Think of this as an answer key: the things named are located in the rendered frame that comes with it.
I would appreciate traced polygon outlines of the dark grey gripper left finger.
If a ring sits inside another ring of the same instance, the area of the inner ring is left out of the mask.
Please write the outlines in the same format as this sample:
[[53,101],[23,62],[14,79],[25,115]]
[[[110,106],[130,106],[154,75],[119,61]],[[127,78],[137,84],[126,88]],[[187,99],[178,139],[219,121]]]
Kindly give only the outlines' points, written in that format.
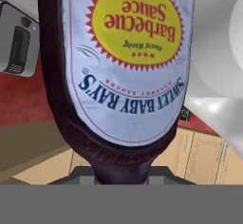
[[67,177],[54,180],[52,185],[93,185],[95,183],[96,179],[91,166],[77,166]]

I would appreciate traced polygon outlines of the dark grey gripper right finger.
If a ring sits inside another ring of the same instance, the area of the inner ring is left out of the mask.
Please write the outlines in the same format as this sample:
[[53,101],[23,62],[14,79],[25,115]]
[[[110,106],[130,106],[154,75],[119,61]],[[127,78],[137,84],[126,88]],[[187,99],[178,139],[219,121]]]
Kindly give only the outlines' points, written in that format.
[[149,171],[147,183],[149,185],[193,185],[193,182],[175,176],[166,166],[152,166]]

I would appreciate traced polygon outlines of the barbecue sauce bottle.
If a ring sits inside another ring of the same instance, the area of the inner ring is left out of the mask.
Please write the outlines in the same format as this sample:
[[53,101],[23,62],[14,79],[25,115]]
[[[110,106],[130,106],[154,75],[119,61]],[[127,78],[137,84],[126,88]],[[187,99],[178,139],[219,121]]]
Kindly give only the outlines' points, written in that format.
[[195,0],[38,0],[47,100],[101,184],[142,184],[175,138]]

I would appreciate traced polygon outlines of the beige cupboard run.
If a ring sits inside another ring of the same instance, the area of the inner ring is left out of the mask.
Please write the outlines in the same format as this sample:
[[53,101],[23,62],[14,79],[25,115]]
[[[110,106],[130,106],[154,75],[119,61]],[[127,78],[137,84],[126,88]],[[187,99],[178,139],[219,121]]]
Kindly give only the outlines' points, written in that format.
[[[14,178],[30,184],[48,184],[90,164],[72,150],[28,168]],[[169,147],[152,163],[168,167],[176,177],[195,184],[243,185],[243,159],[222,138],[178,128]]]

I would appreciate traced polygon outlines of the small black object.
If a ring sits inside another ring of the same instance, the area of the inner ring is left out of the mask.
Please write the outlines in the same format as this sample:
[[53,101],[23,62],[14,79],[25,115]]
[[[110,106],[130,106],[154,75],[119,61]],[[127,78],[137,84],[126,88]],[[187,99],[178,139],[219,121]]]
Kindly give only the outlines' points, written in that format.
[[181,121],[189,121],[190,118],[191,118],[191,111],[187,107],[182,106],[179,119]]

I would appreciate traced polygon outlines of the grey toaster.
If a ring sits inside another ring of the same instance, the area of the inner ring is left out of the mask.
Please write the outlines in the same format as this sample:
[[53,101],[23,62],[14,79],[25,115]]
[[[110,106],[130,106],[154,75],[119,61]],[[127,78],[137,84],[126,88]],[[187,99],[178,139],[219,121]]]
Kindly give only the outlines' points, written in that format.
[[0,0],[0,72],[32,77],[39,51],[38,22],[10,2]]

